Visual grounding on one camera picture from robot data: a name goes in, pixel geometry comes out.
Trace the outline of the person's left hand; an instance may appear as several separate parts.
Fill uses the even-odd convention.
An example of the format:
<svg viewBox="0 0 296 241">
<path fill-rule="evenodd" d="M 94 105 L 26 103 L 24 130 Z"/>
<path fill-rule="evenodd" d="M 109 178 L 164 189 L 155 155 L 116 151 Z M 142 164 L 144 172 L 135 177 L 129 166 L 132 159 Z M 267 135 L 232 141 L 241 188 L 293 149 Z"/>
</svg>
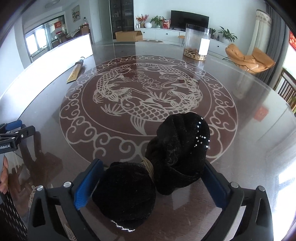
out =
<svg viewBox="0 0 296 241">
<path fill-rule="evenodd" d="M 0 191 L 2 194 L 6 194 L 8 192 L 8 181 L 9 181 L 9 164 L 6 156 L 3 156 L 3 168 L 1 171 L 1 185 Z"/>
</svg>

